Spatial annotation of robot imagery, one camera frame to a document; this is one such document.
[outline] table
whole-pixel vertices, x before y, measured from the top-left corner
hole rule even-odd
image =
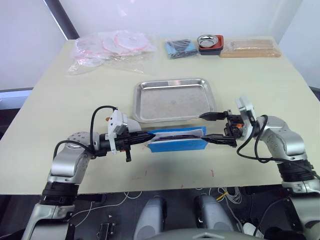
[[[101,105],[117,106],[132,116],[134,87],[139,82],[201,77],[212,89],[217,111],[238,114],[235,99],[247,95],[257,116],[285,120],[305,142],[309,161],[320,172],[320,104],[285,56],[276,58],[219,58],[195,56],[170,60],[159,50],[157,74],[146,75],[101,66],[68,75],[73,41],[36,84],[0,142],[0,194],[40,194],[45,186],[58,141],[89,131],[92,112]],[[107,132],[105,118],[96,116],[95,131]],[[142,128],[207,126],[207,133],[222,133],[225,122],[186,120],[144,123]],[[261,156],[269,152],[260,143]],[[253,155],[253,142],[243,150]],[[236,149],[208,144],[205,150],[151,153],[143,144],[132,146],[132,162],[125,153],[91,160],[79,187],[80,194],[281,183],[274,162],[244,159]]]

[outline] metal tray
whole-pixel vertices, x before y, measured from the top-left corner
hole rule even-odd
[[[198,119],[214,111],[210,85],[202,78],[141,82],[134,90],[133,118],[140,123]]]

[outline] plastic bag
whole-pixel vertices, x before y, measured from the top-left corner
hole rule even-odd
[[[280,57],[281,51],[271,39],[224,40],[221,58]]]
[[[139,73],[154,68],[157,48],[150,36],[142,32],[117,30],[78,38],[71,51],[71,75],[90,72],[100,65]]]
[[[167,40],[164,47],[170,59],[185,58],[198,54],[198,50],[190,39]]]

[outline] floor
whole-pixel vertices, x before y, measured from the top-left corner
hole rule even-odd
[[[313,93],[320,100],[320,91],[313,90]],[[19,109],[0,110],[0,139],[18,111]],[[230,203],[230,207],[241,222],[257,224],[268,204],[284,197],[284,192],[280,185],[266,188],[242,187],[240,190],[242,203]],[[104,207],[91,211],[87,219],[76,228],[75,239],[97,239],[96,234],[100,229],[101,223],[116,223],[115,234],[110,239],[131,239],[144,205],[154,196],[161,196],[167,201],[165,231],[195,228],[194,198],[200,194],[208,193],[209,189],[207,188],[202,190],[179,189],[143,192],[139,198],[126,199],[119,206]],[[134,197],[138,194],[139,192],[132,192],[130,196]],[[216,188],[211,190],[211,195],[214,197],[219,196]],[[94,202],[92,207],[114,205],[120,203],[124,197],[123,192],[103,194],[103,201]],[[0,195],[0,238],[3,235],[24,229],[34,204],[39,199],[40,196],[38,195]],[[88,209],[90,204],[91,202],[87,200],[77,200],[75,212]],[[221,204],[235,224],[236,221],[230,214],[225,200]],[[71,223],[77,225],[85,216],[86,213],[79,214],[71,219]],[[286,230],[290,229],[282,203],[270,209],[261,225],[262,232],[271,226],[277,226]]]

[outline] blue package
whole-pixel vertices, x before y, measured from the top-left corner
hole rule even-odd
[[[187,128],[172,128],[172,129],[159,129],[149,131],[151,134],[157,133],[170,133],[170,132],[186,132],[193,130],[202,130],[202,135],[206,135],[206,127],[187,127]],[[159,152],[172,152],[172,151],[189,151],[189,150],[202,150],[205,149],[208,142],[200,138],[187,138],[187,139],[175,139],[154,141],[148,144],[152,153]]]
[[[170,59],[185,58],[198,53],[195,45],[189,39],[167,41],[164,47]]]

